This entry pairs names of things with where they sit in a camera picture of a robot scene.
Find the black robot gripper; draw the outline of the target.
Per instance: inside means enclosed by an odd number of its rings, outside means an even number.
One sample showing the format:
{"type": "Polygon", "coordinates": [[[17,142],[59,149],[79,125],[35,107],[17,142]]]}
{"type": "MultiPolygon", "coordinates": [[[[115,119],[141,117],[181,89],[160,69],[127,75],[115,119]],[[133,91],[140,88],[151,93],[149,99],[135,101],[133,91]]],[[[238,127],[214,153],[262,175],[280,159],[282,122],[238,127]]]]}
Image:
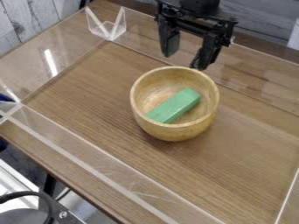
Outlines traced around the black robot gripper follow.
{"type": "Polygon", "coordinates": [[[222,46],[232,44],[234,27],[239,21],[220,10],[220,0],[156,0],[156,3],[155,21],[163,56],[169,58],[177,52],[180,30],[204,36],[189,68],[206,70],[215,62],[222,46]]]}

